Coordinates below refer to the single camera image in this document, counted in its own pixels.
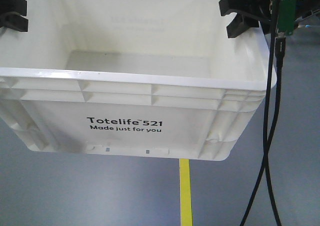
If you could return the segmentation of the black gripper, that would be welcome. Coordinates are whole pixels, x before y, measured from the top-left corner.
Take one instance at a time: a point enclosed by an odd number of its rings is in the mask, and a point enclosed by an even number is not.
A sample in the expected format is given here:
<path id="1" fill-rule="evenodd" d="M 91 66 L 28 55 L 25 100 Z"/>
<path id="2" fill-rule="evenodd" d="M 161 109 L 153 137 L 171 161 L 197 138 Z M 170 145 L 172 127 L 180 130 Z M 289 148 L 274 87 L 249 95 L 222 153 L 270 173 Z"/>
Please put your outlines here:
<path id="1" fill-rule="evenodd" d="M 274 7 L 277 19 L 281 0 L 220 0 L 221 16 L 237 13 L 226 27 L 227 37 L 233 39 L 250 28 L 258 28 L 259 21 L 271 21 Z M 295 21 L 305 19 L 320 10 L 320 0 L 296 0 Z"/>

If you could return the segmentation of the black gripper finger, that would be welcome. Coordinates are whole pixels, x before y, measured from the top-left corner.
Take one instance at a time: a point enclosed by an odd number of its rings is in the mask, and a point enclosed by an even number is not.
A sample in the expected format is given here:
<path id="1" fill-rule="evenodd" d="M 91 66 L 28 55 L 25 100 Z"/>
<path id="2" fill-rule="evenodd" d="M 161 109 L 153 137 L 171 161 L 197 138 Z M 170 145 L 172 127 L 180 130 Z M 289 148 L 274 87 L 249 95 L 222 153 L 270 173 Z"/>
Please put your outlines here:
<path id="1" fill-rule="evenodd" d="M 29 20 L 16 14 L 4 14 L 0 16 L 0 27 L 18 32 L 28 32 Z"/>
<path id="2" fill-rule="evenodd" d="M 0 16 L 18 14 L 27 16 L 28 3 L 26 0 L 0 0 Z"/>

